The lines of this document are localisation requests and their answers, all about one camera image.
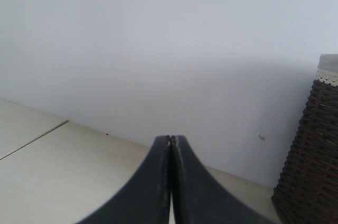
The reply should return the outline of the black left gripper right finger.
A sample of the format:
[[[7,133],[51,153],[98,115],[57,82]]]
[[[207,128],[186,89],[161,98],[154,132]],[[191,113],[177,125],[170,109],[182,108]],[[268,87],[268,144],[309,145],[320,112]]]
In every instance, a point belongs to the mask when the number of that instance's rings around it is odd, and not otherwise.
[[[200,162],[183,135],[171,137],[176,223],[272,223],[230,194]]]

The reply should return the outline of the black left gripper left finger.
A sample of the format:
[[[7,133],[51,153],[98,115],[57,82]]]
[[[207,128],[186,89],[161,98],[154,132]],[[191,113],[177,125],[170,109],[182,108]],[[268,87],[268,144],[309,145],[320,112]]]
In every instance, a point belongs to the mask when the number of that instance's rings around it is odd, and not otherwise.
[[[79,221],[86,223],[169,223],[171,186],[169,136],[158,136],[145,159],[107,202]]]

